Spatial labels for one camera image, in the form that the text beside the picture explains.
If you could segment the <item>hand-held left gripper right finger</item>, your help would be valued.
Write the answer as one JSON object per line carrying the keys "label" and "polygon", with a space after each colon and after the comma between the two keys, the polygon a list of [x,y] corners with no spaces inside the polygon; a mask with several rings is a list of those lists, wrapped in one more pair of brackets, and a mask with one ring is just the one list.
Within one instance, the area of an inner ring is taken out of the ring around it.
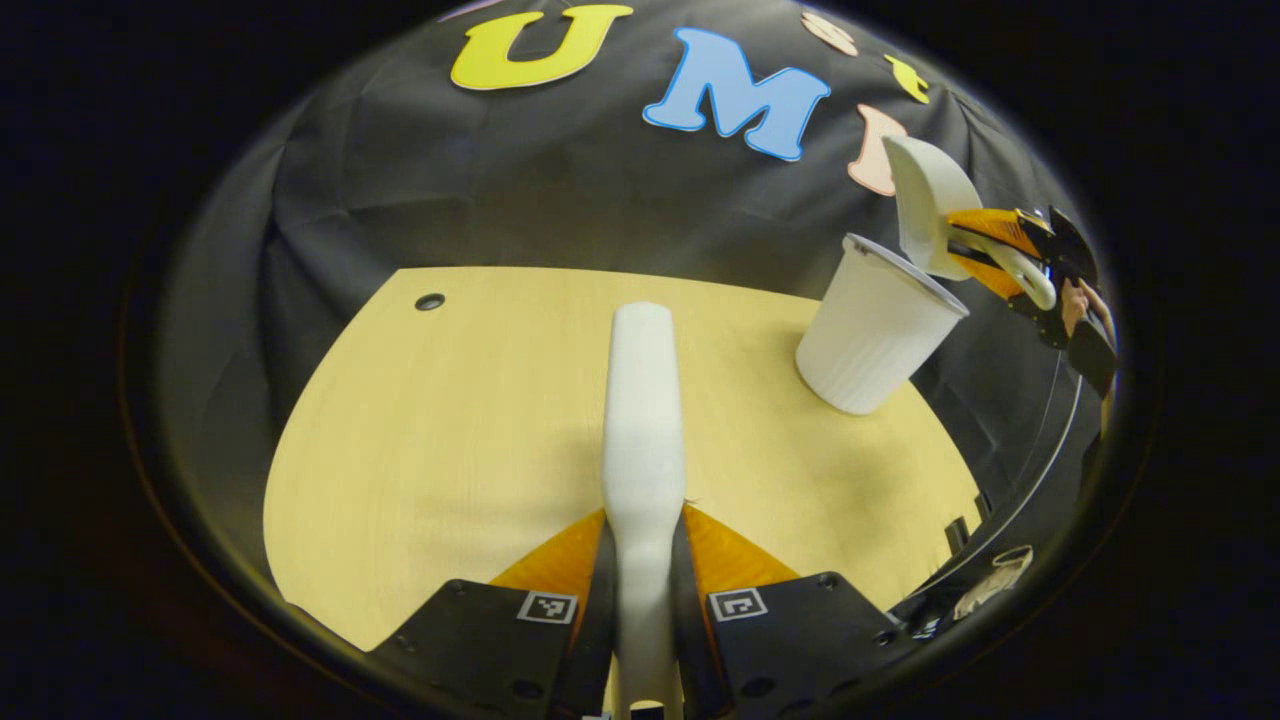
{"label": "hand-held left gripper right finger", "polygon": [[908,653],[906,632],[841,574],[799,575],[692,505],[671,582],[685,717],[813,717]]}

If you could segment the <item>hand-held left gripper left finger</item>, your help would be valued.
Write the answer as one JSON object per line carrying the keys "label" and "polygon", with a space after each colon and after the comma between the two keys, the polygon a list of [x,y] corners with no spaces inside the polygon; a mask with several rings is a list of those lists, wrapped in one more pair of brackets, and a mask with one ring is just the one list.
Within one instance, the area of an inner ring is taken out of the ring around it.
{"label": "hand-held left gripper left finger", "polygon": [[608,719],[614,592],[599,510],[492,582],[444,582],[370,657],[453,719]]}

